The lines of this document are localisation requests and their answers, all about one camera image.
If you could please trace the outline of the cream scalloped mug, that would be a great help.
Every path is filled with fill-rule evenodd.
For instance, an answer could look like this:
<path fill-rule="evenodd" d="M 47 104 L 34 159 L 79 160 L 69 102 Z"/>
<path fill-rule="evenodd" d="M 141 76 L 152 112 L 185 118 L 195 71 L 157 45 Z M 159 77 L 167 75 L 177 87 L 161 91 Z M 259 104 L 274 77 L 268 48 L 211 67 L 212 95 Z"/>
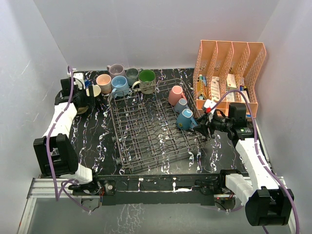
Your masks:
<path fill-rule="evenodd" d="M 101 88 L 98 85 L 93 85 L 94 88 L 94 97 L 97 97 L 101 93 Z"/>

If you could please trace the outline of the tan brown mug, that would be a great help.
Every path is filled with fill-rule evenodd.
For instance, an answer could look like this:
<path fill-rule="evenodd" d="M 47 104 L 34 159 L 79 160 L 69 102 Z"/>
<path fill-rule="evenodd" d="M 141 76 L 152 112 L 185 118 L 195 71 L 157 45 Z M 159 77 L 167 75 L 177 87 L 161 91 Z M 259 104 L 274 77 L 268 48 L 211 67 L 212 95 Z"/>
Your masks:
<path fill-rule="evenodd" d="M 86 107 L 79 107 L 78 110 L 77 110 L 77 115 L 82 115 L 84 113 L 86 113 L 88 111 L 89 107 L 86 106 Z"/>

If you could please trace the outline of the teal floral mug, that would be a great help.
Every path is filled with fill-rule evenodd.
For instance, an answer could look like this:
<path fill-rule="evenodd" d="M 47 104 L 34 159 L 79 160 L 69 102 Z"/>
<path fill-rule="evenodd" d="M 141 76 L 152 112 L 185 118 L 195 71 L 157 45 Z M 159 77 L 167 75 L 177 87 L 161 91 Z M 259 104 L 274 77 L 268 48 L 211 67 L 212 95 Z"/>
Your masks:
<path fill-rule="evenodd" d="M 176 119 L 176 126 L 181 130 L 193 129 L 197 125 L 193 112 L 190 109 L 184 109 Z"/>

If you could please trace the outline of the small grey-blue heart mug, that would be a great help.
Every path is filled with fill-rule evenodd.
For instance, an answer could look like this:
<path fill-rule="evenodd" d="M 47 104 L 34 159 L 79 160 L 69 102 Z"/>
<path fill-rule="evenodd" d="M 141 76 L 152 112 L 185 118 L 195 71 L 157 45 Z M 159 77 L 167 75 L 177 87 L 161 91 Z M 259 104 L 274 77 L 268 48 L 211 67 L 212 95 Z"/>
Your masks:
<path fill-rule="evenodd" d="M 177 104 L 175 105 L 174 111 L 178 114 L 183 112 L 183 110 L 188 109 L 187 100 L 184 98 L 181 98 Z"/>

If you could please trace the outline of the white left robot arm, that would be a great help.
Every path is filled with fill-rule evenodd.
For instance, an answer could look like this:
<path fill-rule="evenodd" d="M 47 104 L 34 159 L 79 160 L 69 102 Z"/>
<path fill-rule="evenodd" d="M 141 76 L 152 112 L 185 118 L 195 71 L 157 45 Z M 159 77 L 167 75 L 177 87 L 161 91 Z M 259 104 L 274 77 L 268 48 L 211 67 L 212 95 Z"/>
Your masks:
<path fill-rule="evenodd" d="M 90 107 L 95 90 L 88 90 L 83 78 L 61 79 L 62 90 L 55 97 L 54 115 L 47 131 L 34 140 L 33 146 L 43 176 L 60 176 L 84 184 L 91 195 L 100 191 L 101 183 L 92 170 L 78 162 L 69 134 L 78 111 Z"/>

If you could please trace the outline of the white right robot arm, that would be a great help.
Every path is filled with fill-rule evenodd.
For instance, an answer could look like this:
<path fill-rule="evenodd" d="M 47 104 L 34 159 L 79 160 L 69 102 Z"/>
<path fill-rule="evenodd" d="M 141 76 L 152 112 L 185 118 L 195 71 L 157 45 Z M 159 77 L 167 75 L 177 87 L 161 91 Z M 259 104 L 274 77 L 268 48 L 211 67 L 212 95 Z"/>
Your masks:
<path fill-rule="evenodd" d="M 215 105 L 214 101 L 205 100 L 202 107 L 204 114 L 197 119 L 198 125 L 194 130 L 205 137 L 212 137 L 215 131 L 226 132 L 242 157 L 251 180 L 248 183 L 237 169 L 221 170 L 218 189 L 222 193 L 232 191 L 236 195 L 252 226 L 288 224 L 293 193 L 290 189 L 284 190 L 271 176 L 255 137 L 256 128 L 246 119 L 246 105 L 230 103 L 228 116 L 214 108 Z"/>

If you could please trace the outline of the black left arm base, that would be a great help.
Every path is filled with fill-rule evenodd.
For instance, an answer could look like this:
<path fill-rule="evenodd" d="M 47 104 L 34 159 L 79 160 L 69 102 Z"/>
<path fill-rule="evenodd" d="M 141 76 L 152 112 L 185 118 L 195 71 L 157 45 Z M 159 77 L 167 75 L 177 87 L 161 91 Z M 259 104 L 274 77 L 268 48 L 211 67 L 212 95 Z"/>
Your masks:
<path fill-rule="evenodd" d="M 114 180 L 100 179 L 96 173 L 92 174 L 92 180 L 88 183 L 69 185 L 68 189 L 73 195 L 115 195 L 116 182 Z"/>

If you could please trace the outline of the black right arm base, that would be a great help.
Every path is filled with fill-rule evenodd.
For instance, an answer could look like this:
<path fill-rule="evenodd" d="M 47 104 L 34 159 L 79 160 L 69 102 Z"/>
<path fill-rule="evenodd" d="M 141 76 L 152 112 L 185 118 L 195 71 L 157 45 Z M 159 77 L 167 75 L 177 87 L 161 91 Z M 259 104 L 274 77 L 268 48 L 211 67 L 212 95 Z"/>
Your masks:
<path fill-rule="evenodd" d="M 222 169 L 218 175 L 197 179 L 195 185 L 199 187 L 202 194 L 207 195 L 207 192 L 213 192 L 214 195 L 225 194 L 227 195 L 225 199 L 232 199 L 234 193 L 226 187 L 225 179 L 227 175 L 239 173 L 240 171 L 237 169 Z"/>

